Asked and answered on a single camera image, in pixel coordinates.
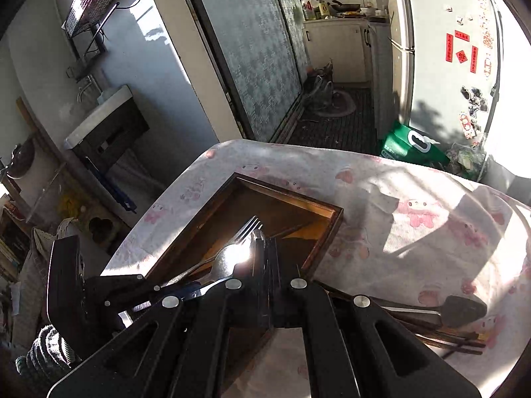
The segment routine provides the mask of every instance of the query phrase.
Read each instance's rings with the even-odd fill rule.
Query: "frying pan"
[[[330,5],[331,8],[333,8],[337,13],[343,13],[343,12],[357,12],[361,5],[359,4],[343,4],[338,0],[332,0],[332,4]]]

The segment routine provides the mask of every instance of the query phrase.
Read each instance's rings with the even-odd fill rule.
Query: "silver screw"
[[[371,304],[371,300],[365,295],[358,295],[354,298],[354,305],[360,308],[366,308]]]
[[[231,290],[239,289],[242,286],[242,282],[235,278],[225,281],[225,287]]]
[[[167,296],[163,299],[164,308],[175,308],[179,305],[179,298],[177,296]]]
[[[303,289],[308,286],[306,280],[302,278],[294,278],[289,284],[291,284],[291,287],[293,287],[294,289]]]

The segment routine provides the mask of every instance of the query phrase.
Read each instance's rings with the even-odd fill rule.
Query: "tablecloth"
[[[205,202],[239,172],[344,208],[315,277],[348,294],[416,305],[477,297],[481,356],[447,362],[490,396],[531,336],[531,210],[428,167],[337,150],[246,140],[215,145],[161,195],[103,275],[146,274]],[[309,396],[300,331],[277,331],[226,396]]]

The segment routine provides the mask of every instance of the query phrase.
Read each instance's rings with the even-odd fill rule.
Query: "white refrigerator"
[[[498,68],[498,23],[491,0],[384,4],[400,122],[444,146],[480,142],[490,121]],[[475,99],[472,91],[481,97]]]

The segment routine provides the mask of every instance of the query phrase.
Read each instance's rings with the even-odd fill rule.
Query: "dark tile floor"
[[[325,118],[305,110],[297,122],[290,145],[377,154],[376,129],[370,89],[347,90],[356,110],[340,118]]]

